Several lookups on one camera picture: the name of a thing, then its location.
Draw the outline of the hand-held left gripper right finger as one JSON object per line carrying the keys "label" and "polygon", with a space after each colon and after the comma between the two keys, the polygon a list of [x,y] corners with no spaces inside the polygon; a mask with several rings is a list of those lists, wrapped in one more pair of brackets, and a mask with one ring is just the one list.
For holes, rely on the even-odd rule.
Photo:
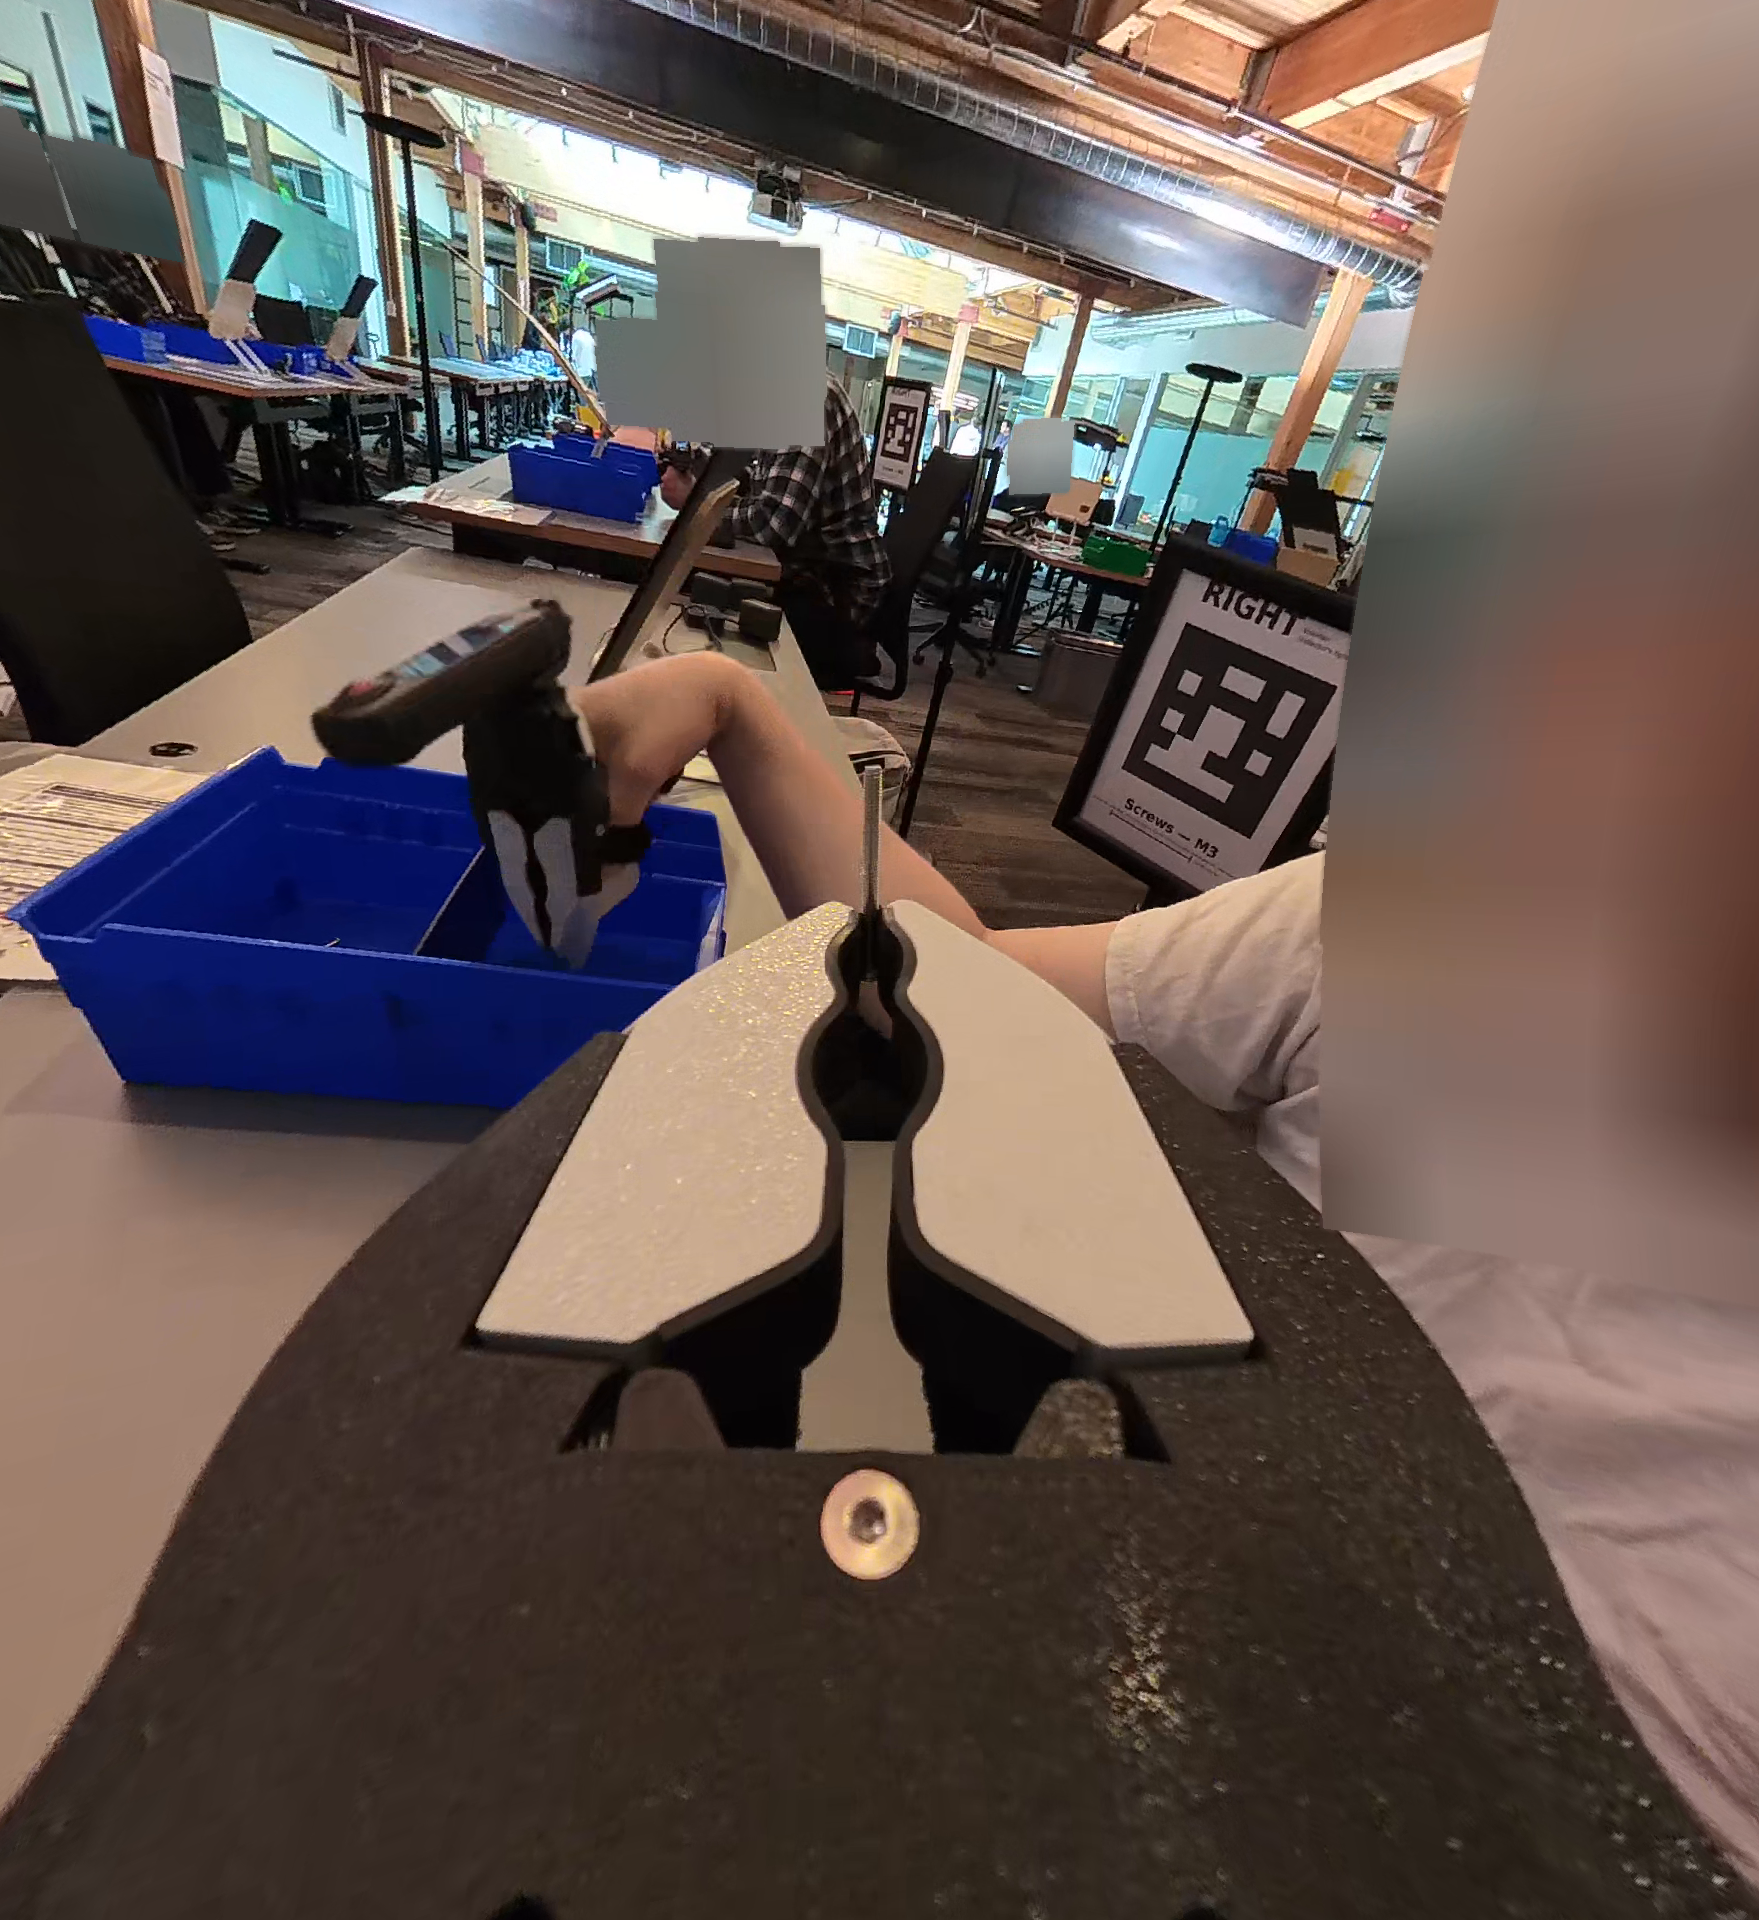
{"label": "hand-held left gripper right finger", "polygon": [[883,909],[904,1112],[891,1326],[937,1451],[1014,1451],[1047,1393],[1250,1357],[1254,1332],[1101,1024],[909,900]]}

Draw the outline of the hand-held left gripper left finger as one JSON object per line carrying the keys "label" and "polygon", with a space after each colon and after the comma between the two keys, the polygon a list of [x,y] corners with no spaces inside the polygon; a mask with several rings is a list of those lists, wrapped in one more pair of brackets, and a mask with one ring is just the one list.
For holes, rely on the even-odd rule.
{"label": "hand-held left gripper left finger", "polygon": [[843,1139],[820,1040],[847,1011],[822,906],[669,989],[624,1035],[474,1341],[696,1382],[730,1448],[795,1448],[838,1328]]}

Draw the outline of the long metal bolt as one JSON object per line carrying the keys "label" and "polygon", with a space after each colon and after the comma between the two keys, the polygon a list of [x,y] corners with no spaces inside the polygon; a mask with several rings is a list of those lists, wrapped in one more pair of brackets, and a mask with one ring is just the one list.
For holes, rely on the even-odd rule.
{"label": "long metal bolt", "polygon": [[882,936],[885,917],[879,900],[883,850],[883,771],[877,765],[862,772],[862,845],[860,845],[860,912],[855,953],[855,1009],[875,1033],[891,1035],[891,1013],[882,976]]}

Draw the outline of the blue plastic bin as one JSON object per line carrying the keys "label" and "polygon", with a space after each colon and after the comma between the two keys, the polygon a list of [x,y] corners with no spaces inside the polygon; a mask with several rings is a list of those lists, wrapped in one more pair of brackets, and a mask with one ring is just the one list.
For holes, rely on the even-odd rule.
{"label": "blue plastic bin", "polygon": [[124,1081],[506,1109],[723,956],[717,818],[650,808],[641,882],[561,967],[411,948],[476,850],[460,775],[246,756],[15,912]]}
{"label": "blue plastic bin", "polygon": [[597,442],[588,433],[516,442],[506,459],[516,503],[625,527],[643,518],[660,477],[660,464],[650,447]]}

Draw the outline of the person's right forearm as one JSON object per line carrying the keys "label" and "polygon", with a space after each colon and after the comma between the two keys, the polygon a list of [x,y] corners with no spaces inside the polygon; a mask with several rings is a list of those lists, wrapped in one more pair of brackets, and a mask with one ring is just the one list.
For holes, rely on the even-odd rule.
{"label": "person's right forearm", "polygon": [[875,882],[882,903],[914,901],[994,948],[1062,992],[1114,1037],[1106,987],[1111,924],[991,930],[958,890],[891,829],[866,850],[866,803],[780,710],[759,676],[730,659],[673,659],[692,693],[692,735],[668,748],[677,767],[704,752],[733,804],[770,891],[790,917],[828,901],[866,900]]}

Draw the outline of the person's right hand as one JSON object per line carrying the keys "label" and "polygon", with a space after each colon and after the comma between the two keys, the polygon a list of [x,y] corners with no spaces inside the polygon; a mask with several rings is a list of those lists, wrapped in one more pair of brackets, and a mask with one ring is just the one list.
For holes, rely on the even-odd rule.
{"label": "person's right hand", "polygon": [[609,822],[639,825],[696,759],[719,771],[737,697],[751,690],[752,673],[719,653],[653,659],[575,688],[573,708],[603,772]]}

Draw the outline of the black bin divider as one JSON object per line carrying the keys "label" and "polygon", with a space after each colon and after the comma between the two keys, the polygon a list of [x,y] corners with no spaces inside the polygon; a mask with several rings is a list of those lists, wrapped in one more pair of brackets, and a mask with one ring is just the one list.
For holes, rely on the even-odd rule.
{"label": "black bin divider", "polygon": [[482,963],[511,914],[496,856],[476,850],[411,951],[420,958]]}

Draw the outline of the wooden office desk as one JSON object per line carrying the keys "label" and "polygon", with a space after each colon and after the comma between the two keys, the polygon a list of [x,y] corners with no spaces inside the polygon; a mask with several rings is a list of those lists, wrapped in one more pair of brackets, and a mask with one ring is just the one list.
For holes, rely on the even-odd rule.
{"label": "wooden office desk", "polygon": [[520,501],[506,453],[388,491],[381,503],[449,531],[454,553],[468,559],[513,567],[533,560],[627,584],[641,579],[677,521],[658,495],[632,524]]}

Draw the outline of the tilted display board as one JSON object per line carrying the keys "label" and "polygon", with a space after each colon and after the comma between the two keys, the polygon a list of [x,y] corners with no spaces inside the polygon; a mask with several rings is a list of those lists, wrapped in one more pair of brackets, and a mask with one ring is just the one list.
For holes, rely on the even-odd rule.
{"label": "tilted display board", "polygon": [[622,672],[647,640],[653,615],[669,600],[695,564],[701,560],[715,532],[723,527],[738,491],[734,475],[719,475],[715,465],[701,477],[701,485],[677,510],[665,540],[658,547],[646,577],[635,587],[612,632],[596,655],[588,681],[597,683]]}

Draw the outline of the black office chair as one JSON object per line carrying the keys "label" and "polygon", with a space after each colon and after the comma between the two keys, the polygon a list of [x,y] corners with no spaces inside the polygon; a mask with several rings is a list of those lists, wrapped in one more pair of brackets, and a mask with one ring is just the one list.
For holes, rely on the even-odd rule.
{"label": "black office chair", "polygon": [[928,582],[949,532],[962,524],[977,471],[977,455],[932,451],[891,510],[883,532],[891,579],[868,626],[862,669],[852,681],[854,711],[866,697],[890,702],[904,691],[914,595]]}
{"label": "black office chair", "polygon": [[66,300],[0,300],[0,664],[73,745],[252,632],[186,495]]}

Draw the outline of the long office desk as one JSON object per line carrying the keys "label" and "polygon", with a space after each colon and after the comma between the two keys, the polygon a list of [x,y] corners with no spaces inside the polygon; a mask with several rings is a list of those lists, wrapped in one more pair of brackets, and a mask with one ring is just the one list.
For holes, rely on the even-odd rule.
{"label": "long office desk", "polygon": [[333,535],[333,523],[303,518],[292,426],[318,421],[333,430],[343,493],[370,501],[370,430],[384,428],[388,483],[399,485],[408,475],[408,412],[420,394],[411,375],[375,371],[363,356],[363,319],[381,291],[374,276],[353,273],[333,307],[260,291],[260,276],[285,250],[287,215],[279,210],[266,222],[246,222],[200,324],[162,314],[131,322],[87,312],[82,320],[109,367],[227,408],[235,431],[255,440],[273,523]]}

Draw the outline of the framed marker sign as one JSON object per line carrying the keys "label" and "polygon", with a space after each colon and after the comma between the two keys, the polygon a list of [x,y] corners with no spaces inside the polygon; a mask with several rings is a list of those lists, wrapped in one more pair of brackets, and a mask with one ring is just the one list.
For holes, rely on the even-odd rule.
{"label": "framed marker sign", "polygon": [[935,390],[925,378],[887,372],[871,433],[871,475],[885,491],[907,491],[923,465]]}
{"label": "framed marker sign", "polygon": [[1190,900],[1311,849],[1356,600],[1205,538],[1159,556],[1055,829]]}

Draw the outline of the printed paper sheet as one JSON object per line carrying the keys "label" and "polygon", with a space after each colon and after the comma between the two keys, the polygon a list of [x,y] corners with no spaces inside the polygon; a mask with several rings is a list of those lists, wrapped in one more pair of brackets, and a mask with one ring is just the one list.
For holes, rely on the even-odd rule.
{"label": "printed paper sheet", "polygon": [[0,985],[55,980],[15,912],[202,779],[63,750],[0,771]]}

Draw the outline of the person's white shirt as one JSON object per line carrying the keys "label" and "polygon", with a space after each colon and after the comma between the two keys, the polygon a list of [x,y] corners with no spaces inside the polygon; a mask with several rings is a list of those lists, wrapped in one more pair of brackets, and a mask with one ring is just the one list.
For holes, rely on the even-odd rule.
{"label": "person's white shirt", "polygon": [[[1111,925],[1117,1040],[1322,1197],[1314,852]],[[1759,1895],[1759,1313],[1349,1233],[1513,1469],[1638,1736]]]}

